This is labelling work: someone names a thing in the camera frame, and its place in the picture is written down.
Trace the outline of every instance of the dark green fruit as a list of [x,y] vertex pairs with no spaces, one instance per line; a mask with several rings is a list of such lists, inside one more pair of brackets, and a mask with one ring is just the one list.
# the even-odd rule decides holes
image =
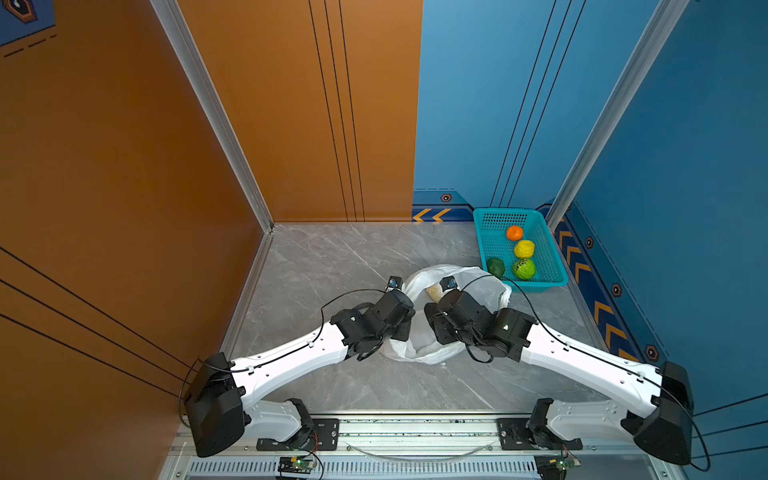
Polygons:
[[499,279],[504,276],[504,272],[507,270],[504,267],[504,260],[496,257],[489,258],[485,262],[485,266],[488,267],[488,273]]

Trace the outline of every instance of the yellow fruit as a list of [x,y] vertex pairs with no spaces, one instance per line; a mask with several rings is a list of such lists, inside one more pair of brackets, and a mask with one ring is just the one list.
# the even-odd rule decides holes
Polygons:
[[520,240],[515,245],[515,256],[517,258],[531,258],[536,251],[536,245],[530,240]]

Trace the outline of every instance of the orange chevron arrow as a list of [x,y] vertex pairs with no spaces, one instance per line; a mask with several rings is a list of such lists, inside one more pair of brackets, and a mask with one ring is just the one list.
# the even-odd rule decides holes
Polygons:
[[560,250],[563,250],[563,237],[573,237],[573,236],[574,236],[574,234],[572,234],[571,232],[568,232],[566,230],[562,230],[560,232]]
[[592,269],[589,267],[589,265],[584,265],[583,263],[576,262],[576,283],[578,283],[578,274],[582,270],[586,270],[588,272],[592,271]]
[[413,217],[413,220],[416,220],[417,222],[423,222],[424,220],[422,220],[422,215],[426,214],[430,210],[431,210],[431,208],[425,208],[424,210],[422,210],[418,214],[416,214],[416,216]]
[[443,220],[442,220],[442,218],[440,218],[440,217],[442,217],[443,215],[445,215],[445,214],[446,214],[446,213],[448,213],[449,211],[451,211],[451,209],[450,209],[450,208],[446,208],[445,210],[443,210],[443,211],[442,211],[442,212],[440,212],[439,214],[437,214],[437,215],[435,215],[434,217],[432,217],[432,219],[433,219],[435,222],[442,222]]
[[571,253],[581,253],[581,250],[577,247],[568,247],[566,250],[568,251],[568,255],[565,257],[565,262],[568,265],[571,265]]
[[594,322],[598,325],[600,325],[600,310],[603,310],[604,312],[608,312],[611,315],[615,315],[614,310],[610,308],[605,303],[595,302],[594,303]]
[[611,325],[610,323],[605,324],[605,346],[608,347],[608,350],[611,350],[611,334],[615,333],[616,335],[619,335],[623,339],[627,339],[627,335],[616,328],[615,326]]

